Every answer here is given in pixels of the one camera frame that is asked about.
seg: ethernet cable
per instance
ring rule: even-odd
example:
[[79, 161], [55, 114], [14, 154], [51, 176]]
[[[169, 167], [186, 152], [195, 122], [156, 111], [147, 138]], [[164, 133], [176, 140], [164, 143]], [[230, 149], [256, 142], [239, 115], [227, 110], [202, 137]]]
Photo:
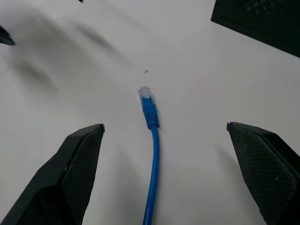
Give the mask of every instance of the ethernet cable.
[[156, 191], [158, 187], [158, 169], [159, 169], [159, 137], [158, 137], [158, 114], [155, 107], [153, 95], [148, 87], [141, 87], [139, 89], [139, 96], [142, 103], [142, 110], [144, 112], [148, 129], [151, 130], [153, 136], [153, 163], [151, 180], [148, 191], [148, 198], [144, 214], [143, 225], [151, 225], [153, 211], [155, 206]]

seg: blue cable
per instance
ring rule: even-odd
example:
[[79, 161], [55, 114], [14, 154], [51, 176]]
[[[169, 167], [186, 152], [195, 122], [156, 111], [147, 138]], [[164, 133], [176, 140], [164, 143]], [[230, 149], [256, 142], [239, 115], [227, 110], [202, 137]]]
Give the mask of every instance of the blue cable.
[[148, 198], [146, 203], [146, 209], [144, 214], [143, 225], [151, 225], [153, 211], [155, 206], [156, 192], [158, 187], [158, 171], [159, 171], [159, 137], [158, 137], [158, 114], [156, 111], [154, 99], [149, 88], [141, 87], [139, 89], [139, 96], [142, 103], [142, 110], [144, 112], [147, 126], [152, 132], [153, 136], [153, 163], [151, 180], [148, 191]]

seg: white table surface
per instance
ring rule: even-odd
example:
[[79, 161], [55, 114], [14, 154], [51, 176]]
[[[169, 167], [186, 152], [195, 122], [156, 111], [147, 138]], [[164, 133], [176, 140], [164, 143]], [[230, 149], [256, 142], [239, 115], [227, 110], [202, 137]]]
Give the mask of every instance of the white table surface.
[[265, 224], [226, 123], [275, 132], [300, 153], [299, 58], [212, 23], [212, 0], [32, 3], [63, 35], [11, 28], [25, 41], [0, 45], [0, 220], [68, 134], [104, 123], [83, 224], [142, 224], [153, 153], [137, 95], [146, 85], [161, 125], [155, 224]]

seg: blue ethernet cable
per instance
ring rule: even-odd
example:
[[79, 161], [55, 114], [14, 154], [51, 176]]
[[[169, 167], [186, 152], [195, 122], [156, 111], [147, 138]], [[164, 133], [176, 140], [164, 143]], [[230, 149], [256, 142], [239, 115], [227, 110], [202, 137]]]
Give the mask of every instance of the blue ethernet cable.
[[156, 191], [158, 188], [158, 169], [159, 169], [159, 137], [158, 137], [158, 114], [155, 107], [153, 95], [148, 87], [141, 87], [139, 89], [139, 96], [142, 103], [142, 110], [144, 112], [148, 129], [151, 130], [153, 136], [153, 163], [151, 180], [148, 191], [148, 198], [144, 214], [143, 225], [151, 225], [153, 211], [155, 206]]

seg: black device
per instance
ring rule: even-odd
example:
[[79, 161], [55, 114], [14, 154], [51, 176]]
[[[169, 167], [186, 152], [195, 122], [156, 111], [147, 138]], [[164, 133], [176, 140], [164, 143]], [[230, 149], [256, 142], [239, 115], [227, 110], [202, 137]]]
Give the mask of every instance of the black device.
[[300, 157], [275, 133], [227, 124], [244, 181], [268, 225], [300, 224]]
[[300, 57], [298, 0], [216, 0], [211, 21]]
[[69, 135], [34, 175], [1, 225], [81, 225], [90, 201], [104, 125]]

